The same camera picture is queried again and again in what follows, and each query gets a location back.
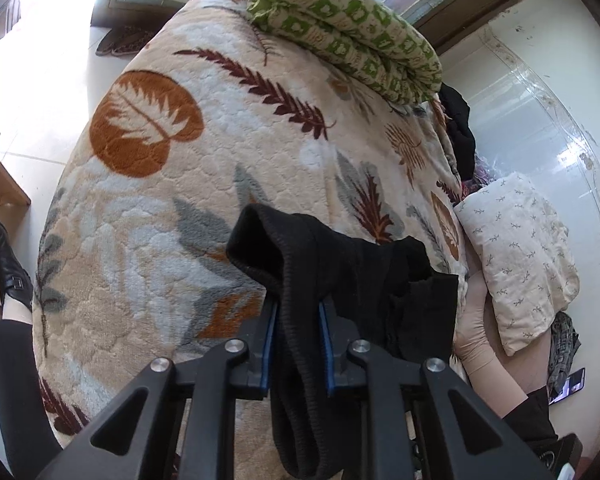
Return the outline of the black pants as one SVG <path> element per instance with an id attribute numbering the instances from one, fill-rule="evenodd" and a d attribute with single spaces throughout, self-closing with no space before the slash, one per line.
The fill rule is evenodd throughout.
<path id="1" fill-rule="evenodd" d="M 446 361 L 460 279 L 434 270 L 414 237 L 376 245 L 262 204 L 242 210 L 226 254 L 277 300 L 270 371 L 280 461 L 294 478 L 332 478 L 353 464 L 360 415 L 327 390 L 321 303 L 332 300 L 340 318 L 395 358 Z"/>

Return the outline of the smartphone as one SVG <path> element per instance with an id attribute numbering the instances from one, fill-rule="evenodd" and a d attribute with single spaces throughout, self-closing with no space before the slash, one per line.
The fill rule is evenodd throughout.
<path id="1" fill-rule="evenodd" d="M 573 394 L 581 391 L 585 386 L 585 368 L 581 367 L 575 372 L 571 373 L 564 384 L 562 385 L 562 390 L 558 393 L 552 393 L 550 395 L 550 404 L 555 404 L 558 402 L 562 402 L 568 398 L 568 396 L 572 396 Z"/>

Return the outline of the grey patterned cloth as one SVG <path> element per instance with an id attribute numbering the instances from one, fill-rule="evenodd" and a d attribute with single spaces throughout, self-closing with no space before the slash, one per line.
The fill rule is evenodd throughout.
<path id="1" fill-rule="evenodd" d="M 550 396 L 558 396 L 562 391 L 580 345 L 572 318 L 566 312 L 557 312 L 550 326 L 550 357 L 547 365 L 547 390 Z"/>

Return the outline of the white floral pillow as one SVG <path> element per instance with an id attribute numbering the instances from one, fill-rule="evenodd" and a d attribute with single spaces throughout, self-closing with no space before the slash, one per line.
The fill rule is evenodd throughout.
<path id="1" fill-rule="evenodd" d="M 546 333 L 580 292 L 568 228 L 519 172 L 468 195 L 454 210 L 480 259 L 503 350 L 513 356 Z"/>

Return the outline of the black leather shoe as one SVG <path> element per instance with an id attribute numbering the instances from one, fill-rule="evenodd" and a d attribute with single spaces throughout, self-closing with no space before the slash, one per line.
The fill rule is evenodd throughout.
<path id="1" fill-rule="evenodd" d="M 32 311 L 33 285 L 30 275 L 9 244 L 6 228 L 0 222 L 0 298 L 9 296 Z"/>

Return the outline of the red patterned bag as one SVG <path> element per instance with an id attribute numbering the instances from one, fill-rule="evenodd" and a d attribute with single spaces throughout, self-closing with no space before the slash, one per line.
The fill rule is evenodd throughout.
<path id="1" fill-rule="evenodd" d="M 498 180 L 501 174 L 489 162 L 479 154 L 475 154 L 474 175 L 462 182 L 462 198 L 480 191 L 485 186 Z"/>

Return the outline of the leaf-patterned beige blanket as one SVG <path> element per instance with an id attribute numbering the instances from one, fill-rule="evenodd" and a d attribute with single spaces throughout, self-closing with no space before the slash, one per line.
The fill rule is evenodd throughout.
<path id="1" fill-rule="evenodd" d="M 310 214 L 376 244 L 406 236 L 464 278 L 460 175 L 438 101 L 386 101 L 248 0 L 190 0 L 112 83 L 50 203 L 33 347 L 68 444 L 155 356 L 201 356 L 256 316 L 226 258 L 242 208 Z"/>

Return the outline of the green patterned folded quilt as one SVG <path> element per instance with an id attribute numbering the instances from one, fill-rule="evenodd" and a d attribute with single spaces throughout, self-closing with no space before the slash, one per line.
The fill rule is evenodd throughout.
<path id="1" fill-rule="evenodd" d="M 386 100 L 420 104 L 442 86 L 436 51 L 377 0 L 249 0 L 253 24 L 306 48 Z"/>

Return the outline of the brown slipper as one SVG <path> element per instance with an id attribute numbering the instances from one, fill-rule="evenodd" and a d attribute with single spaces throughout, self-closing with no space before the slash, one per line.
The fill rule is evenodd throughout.
<path id="1" fill-rule="evenodd" d="M 112 55 L 116 58 L 137 55 L 156 32 L 135 26 L 122 26 L 110 29 L 95 50 L 98 56 Z"/>

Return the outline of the black garment by wall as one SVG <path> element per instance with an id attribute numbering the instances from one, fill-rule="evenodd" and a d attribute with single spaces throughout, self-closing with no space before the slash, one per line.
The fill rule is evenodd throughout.
<path id="1" fill-rule="evenodd" d="M 446 116 L 446 133 L 451 140 L 460 180 L 475 174 L 476 139 L 469 127 L 470 107 L 460 92 L 442 84 L 438 92 Z"/>

